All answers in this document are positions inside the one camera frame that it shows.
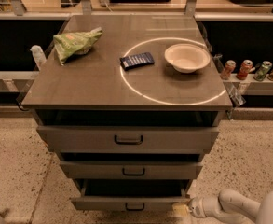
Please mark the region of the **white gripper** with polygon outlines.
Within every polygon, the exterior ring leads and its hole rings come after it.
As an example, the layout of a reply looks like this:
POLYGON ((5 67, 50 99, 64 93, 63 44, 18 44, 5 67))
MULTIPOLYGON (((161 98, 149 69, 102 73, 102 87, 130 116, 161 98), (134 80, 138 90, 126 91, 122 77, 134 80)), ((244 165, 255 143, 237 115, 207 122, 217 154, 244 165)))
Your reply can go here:
POLYGON ((204 212, 203 199, 199 197, 195 197, 190 200, 188 206, 185 203, 174 203, 172 205, 172 210, 175 215, 186 217, 190 213, 193 217, 196 218, 206 218, 206 214, 204 212))

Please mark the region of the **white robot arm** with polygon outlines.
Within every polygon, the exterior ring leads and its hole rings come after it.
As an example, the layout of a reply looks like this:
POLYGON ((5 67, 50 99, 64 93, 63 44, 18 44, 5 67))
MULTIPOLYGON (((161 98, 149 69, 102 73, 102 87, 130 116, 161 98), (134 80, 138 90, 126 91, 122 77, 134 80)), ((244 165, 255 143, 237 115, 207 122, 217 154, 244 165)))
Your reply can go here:
POLYGON ((213 217, 225 224, 243 224, 246 218, 254 224, 273 224, 273 191, 259 203, 232 189, 222 189, 217 196, 174 203, 172 209, 180 216, 213 217))

